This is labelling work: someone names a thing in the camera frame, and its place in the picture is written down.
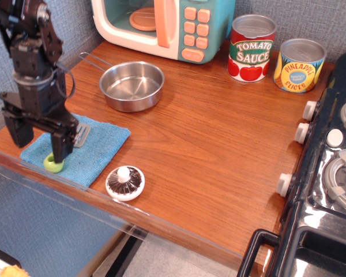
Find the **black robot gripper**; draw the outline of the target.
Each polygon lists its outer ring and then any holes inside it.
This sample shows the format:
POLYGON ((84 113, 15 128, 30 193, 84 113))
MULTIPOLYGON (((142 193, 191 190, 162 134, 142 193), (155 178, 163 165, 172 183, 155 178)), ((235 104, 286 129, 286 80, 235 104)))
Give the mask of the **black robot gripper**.
POLYGON ((73 152, 78 121, 65 108, 65 101, 74 94, 66 92, 63 77, 50 81, 27 81, 18 85, 18 92, 2 92, 3 116, 13 142, 19 148, 34 138, 33 128, 51 133, 55 163, 62 163, 73 152))

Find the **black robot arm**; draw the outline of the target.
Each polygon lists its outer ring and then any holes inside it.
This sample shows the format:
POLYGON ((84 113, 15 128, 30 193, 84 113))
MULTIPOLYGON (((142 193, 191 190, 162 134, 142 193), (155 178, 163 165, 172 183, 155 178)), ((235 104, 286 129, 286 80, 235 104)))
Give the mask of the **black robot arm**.
POLYGON ((13 63, 18 92, 2 92, 3 116, 16 146, 34 138, 34 128, 51 135, 52 153, 62 163, 73 152, 78 120, 65 102, 69 70, 59 61, 63 41, 57 37, 44 1, 0 1, 0 34, 13 63))

